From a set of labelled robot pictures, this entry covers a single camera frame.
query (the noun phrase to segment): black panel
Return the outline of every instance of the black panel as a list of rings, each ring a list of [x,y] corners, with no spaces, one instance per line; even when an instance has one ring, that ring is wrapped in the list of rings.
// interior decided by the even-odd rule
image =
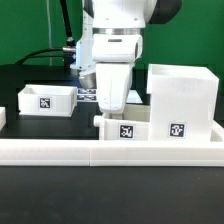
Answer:
[[[84,2],[84,10],[93,18],[93,3],[92,0],[85,0]]]
[[[158,0],[150,24],[168,23],[180,10],[182,0]]]

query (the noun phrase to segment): white base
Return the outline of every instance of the white base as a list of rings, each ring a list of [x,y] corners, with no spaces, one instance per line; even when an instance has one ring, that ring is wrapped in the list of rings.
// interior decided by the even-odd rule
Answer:
[[[210,143],[1,139],[0,165],[224,167],[224,129]]]

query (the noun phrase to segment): white tray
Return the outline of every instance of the white tray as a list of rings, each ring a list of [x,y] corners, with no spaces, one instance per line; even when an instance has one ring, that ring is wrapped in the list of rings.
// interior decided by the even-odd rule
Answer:
[[[1,139],[0,165],[224,167],[224,129],[210,143]]]
[[[20,115],[71,117],[77,105],[77,88],[26,85],[18,94]]]

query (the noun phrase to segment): black cable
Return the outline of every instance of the black cable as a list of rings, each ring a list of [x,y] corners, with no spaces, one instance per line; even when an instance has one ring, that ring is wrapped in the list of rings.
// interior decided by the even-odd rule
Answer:
[[[26,57],[26,59],[24,59],[23,63],[28,60],[28,59],[32,59],[32,58],[65,58],[66,56],[64,55],[37,55],[37,56],[29,56]]]
[[[28,54],[27,56],[25,56],[24,58],[20,59],[19,61],[16,62],[17,65],[22,65],[27,59],[38,55],[38,54],[43,54],[43,53],[48,53],[48,52],[55,52],[55,51],[63,51],[62,48],[50,48],[50,49],[44,49],[44,50],[40,50],[40,51],[35,51],[31,54]]]
[[[61,3],[62,14],[63,14],[63,20],[65,24],[65,33],[67,36],[67,46],[73,47],[75,46],[75,42],[72,37],[72,29],[71,29],[69,15],[68,15],[67,3],[66,3],[66,0],[60,0],[60,3]]]

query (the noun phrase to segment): black table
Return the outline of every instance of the black table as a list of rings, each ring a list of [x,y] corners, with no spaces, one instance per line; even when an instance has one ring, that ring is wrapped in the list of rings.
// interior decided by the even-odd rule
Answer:
[[[78,84],[63,68],[1,66],[0,78],[1,138],[97,139],[96,104],[78,105],[72,118],[18,115],[25,84]],[[0,167],[0,223],[223,224],[223,187],[223,168]]]

